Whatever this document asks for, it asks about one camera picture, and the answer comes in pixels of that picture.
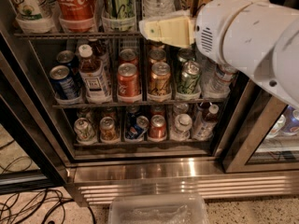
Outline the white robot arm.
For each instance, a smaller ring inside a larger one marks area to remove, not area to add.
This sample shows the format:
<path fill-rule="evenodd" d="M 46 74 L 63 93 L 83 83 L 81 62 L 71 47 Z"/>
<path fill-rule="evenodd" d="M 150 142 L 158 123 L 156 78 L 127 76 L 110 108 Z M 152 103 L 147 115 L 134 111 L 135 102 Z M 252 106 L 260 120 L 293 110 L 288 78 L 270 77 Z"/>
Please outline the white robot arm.
<path fill-rule="evenodd" d="M 179 48 L 196 44 L 288 105 L 299 107 L 299 10 L 269 0 L 212 0 L 139 22 L 147 39 Z"/>

